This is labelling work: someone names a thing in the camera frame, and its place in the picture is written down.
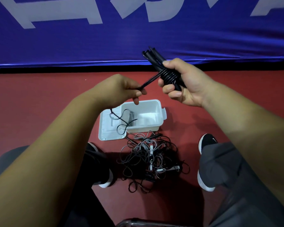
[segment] red floor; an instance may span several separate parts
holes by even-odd
[[[71,99],[112,74],[0,74],[0,155],[34,142]],[[122,74],[140,83],[154,75],[142,72]],[[284,117],[284,71],[216,71],[208,74]],[[200,154],[197,143],[204,133],[214,134],[219,142],[227,141],[227,137],[203,109],[186,107],[170,100],[161,93],[157,83],[149,85],[147,91],[148,95],[141,97],[141,100],[158,99],[167,109],[162,132],[178,146],[181,159],[190,165],[190,174],[182,175],[178,182],[160,185],[147,195],[129,193],[127,181],[117,181],[107,189],[95,186],[94,191],[115,223],[138,217],[195,226],[204,222],[207,225],[225,191],[208,193],[198,187]],[[99,121],[95,124],[90,141],[103,151],[119,152],[126,144],[125,140],[100,141],[98,127]]]

